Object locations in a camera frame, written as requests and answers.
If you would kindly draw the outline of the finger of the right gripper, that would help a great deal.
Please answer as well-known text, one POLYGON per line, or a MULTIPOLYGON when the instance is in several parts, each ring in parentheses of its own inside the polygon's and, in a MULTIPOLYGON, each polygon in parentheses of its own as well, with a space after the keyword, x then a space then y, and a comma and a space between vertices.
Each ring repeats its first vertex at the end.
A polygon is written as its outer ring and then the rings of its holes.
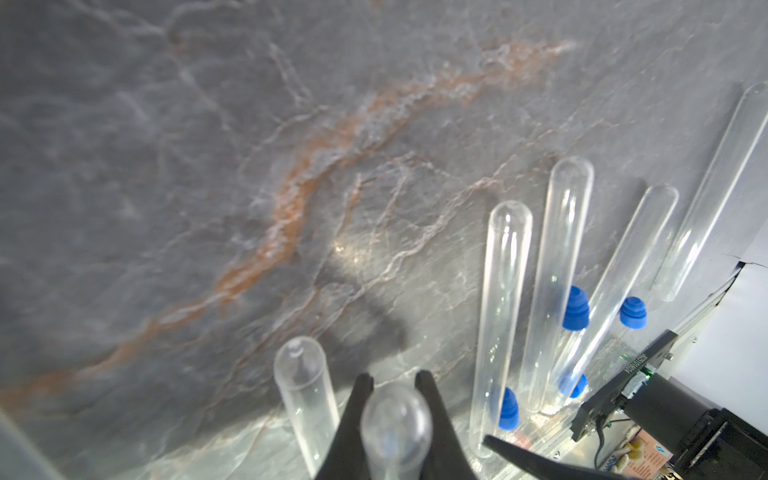
POLYGON ((630 480, 630 477, 563 464, 532 453, 492 435, 482 445, 519 470, 541 480, 630 480))

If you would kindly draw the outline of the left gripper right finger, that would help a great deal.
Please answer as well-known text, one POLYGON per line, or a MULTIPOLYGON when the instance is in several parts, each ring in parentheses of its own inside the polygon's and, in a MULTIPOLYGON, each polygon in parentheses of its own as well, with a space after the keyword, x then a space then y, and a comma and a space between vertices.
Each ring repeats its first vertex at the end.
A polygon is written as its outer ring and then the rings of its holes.
POLYGON ((433 424, 433 437, 420 478, 475 480, 432 373, 420 370, 415 377, 415 387, 426 400, 433 424))

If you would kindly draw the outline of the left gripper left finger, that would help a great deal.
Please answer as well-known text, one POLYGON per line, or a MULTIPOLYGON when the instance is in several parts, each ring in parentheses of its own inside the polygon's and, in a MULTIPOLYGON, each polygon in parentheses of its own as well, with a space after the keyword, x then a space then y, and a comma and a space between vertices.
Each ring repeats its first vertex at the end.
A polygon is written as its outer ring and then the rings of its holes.
POLYGON ((374 391, 374 379, 362 373, 355 379, 346 408, 316 480, 368 480, 370 478, 360 425, 366 403, 374 391))

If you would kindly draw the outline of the clear test tube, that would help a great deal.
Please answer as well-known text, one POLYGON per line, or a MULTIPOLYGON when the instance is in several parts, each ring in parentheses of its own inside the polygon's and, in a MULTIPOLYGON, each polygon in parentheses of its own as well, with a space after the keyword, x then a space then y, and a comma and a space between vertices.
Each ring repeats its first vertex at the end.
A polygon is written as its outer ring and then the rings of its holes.
POLYGON ((548 180, 534 289, 519 375, 519 402, 529 414, 541 410, 556 360, 594 183, 592 163, 559 160, 548 180))

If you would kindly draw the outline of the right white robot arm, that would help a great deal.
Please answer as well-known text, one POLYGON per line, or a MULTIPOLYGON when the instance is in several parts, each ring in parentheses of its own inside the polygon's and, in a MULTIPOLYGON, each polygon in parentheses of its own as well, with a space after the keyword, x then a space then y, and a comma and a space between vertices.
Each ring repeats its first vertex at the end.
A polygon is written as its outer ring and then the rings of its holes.
POLYGON ((580 411, 589 418, 620 409, 672 453, 673 470, 684 479, 765 479, 767 436, 721 408, 653 374, 613 397, 593 395, 580 411))

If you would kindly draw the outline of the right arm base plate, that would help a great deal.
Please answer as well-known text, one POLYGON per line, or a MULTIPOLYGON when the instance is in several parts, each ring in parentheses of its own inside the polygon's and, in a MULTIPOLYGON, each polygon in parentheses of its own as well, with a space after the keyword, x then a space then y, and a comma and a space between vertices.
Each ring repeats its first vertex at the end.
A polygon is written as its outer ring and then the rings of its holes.
POLYGON ((582 403, 570 426, 571 439, 574 442, 579 442, 589 432, 590 425, 599 417, 607 417, 623 405, 637 391, 639 386, 653 376, 663 362, 670 358, 671 350, 678 337, 677 333, 666 330, 603 387, 582 403))

